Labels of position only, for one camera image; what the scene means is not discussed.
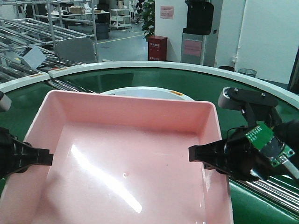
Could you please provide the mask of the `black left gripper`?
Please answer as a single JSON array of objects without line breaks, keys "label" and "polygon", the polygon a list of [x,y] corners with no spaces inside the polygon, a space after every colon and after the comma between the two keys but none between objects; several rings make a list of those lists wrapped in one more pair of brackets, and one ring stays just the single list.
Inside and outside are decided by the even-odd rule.
[{"label": "black left gripper", "polygon": [[0,178],[11,173],[24,173],[32,165],[51,166],[54,154],[49,149],[35,148],[18,141],[8,129],[0,128]]}]

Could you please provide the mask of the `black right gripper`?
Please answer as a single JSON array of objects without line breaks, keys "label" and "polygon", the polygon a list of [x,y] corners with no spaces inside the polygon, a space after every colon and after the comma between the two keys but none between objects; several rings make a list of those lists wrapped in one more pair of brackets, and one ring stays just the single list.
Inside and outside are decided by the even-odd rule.
[{"label": "black right gripper", "polygon": [[[290,161],[297,168],[289,170],[284,165],[274,168],[268,159],[261,155],[245,137],[245,134],[264,123],[279,140],[287,144],[295,155]],[[269,125],[266,122],[255,122],[233,129],[233,133],[224,140],[218,140],[205,145],[194,145],[188,148],[189,162],[200,161],[204,169],[216,169],[221,174],[243,181],[267,180],[270,176],[289,175],[294,181],[299,180],[299,121]]]}]

